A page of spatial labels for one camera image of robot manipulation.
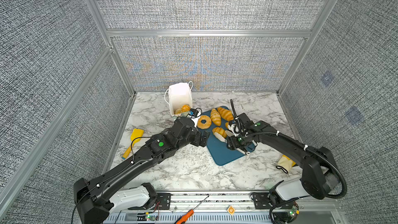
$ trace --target screwdriver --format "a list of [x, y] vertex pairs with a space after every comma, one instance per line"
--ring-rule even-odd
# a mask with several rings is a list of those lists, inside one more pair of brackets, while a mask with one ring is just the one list
[[201, 201], [194, 209], [191, 209], [190, 211], [188, 211], [184, 216], [182, 216], [175, 224], [184, 224], [189, 217], [191, 217], [194, 213], [194, 210], [200, 206], [200, 204], [202, 204], [207, 198], [209, 197], [209, 195], [203, 200]]

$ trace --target yellow brush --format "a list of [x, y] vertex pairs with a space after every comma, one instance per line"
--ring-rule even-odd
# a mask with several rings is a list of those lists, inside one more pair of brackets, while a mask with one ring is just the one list
[[144, 130], [134, 129], [134, 131], [131, 134], [130, 139], [131, 139], [131, 141], [133, 141], [135, 138], [137, 138], [137, 139], [133, 141], [131, 146], [129, 145], [129, 147], [127, 148], [126, 152], [122, 156], [123, 160], [125, 160], [127, 158], [127, 156], [130, 154], [131, 147], [133, 147], [136, 142], [139, 142], [141, 140], [139, 137], [142, 137], [143, 134], [144, 134]]

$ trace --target marble countertop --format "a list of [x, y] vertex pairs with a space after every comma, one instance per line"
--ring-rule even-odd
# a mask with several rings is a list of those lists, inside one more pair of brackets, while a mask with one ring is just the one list
[[[130, 145], [130, 136], [134, 128], [144, 130], [143, 136], [151, 136], [173, 125], [168, 105], [163, 93], [138, 93], [127, 121], [123, 136], [111, 168], [120, 164], [121, 156]], [[263, 120], [275, 129], [292, 135], [275, 93], [209, 93], [193, 92], [193, 107], [203, 111], [218, 106], [230, 106], [233, 99], [237, 114], [245, 112], [253, 120]], [[136, 152], [148, 138], [136, 143]], [[301, 175], [301, 168], [293, 167], [289, 174], [276, 169], [281, 157], [275, 149], [258, 144], [256, 151], [224, 166], [213, 161], [207, 147], [188, 145], [176, 154], [148, 169], [134, 178], [123, 188], [137, 187], [142, 183], [151, 183], [156, 190], [161, 189], [270, 189], [281, 180]]]

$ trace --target textured gray panel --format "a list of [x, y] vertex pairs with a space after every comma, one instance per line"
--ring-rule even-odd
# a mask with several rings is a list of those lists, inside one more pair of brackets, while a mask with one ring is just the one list
[[117, 37], [135, 88], [163, 91], [193, 81], [193, 90], [276, 90], [302, 38]]
[[333, 152], [352, 224], [397, 222], [397, 5], [339, 0], [282, 95], [303, 141]]
[[108, 58], [1, 223], [69, 223], [73, 183], [102, 173], [129, 97]]
[[0, 190], [105, 47], [84, 0], [0, 0]]
[[109, 28], [311, 29], [325, 0], [97, 0]]

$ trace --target robotic arm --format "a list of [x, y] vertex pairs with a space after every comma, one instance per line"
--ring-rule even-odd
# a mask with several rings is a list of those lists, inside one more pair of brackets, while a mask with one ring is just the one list
[[[248, 144], [261, 142], [285, 154], [303, 169], [302, 178], [279, 182], [270, 190], [268, 200], [272, 207], [296, 197], [341, 198], [346, 194], [345, 180], [330, 150], [304, 145], [276, 131], [264, 121], [254, 123], [245, 113], [237, 116], [232, 100], [231, 105], [235, 119], [228, 125], [234, 135], [227, 137], [228, 149], [246, 151]], [[188, 144], [205, 147], [209, 135], [209, 132], [202, 135], [191, 118], [179, 117], [173, 127], [153, 135], [133, 156], [112, 170], [90, 181], [79, 179], [74, 184], [74, 201], [82, 223], [99, 224], [109, 213], [129, 207], [150, 209], [157, 197], [150, 183], [130, 190], [118, 190], [145, 170], [174, 156], [177, 150]], [[321, 166], [329, 170], [324, 173]], [[343, 186], [342, 192], [329, 195], [339, 182]]]

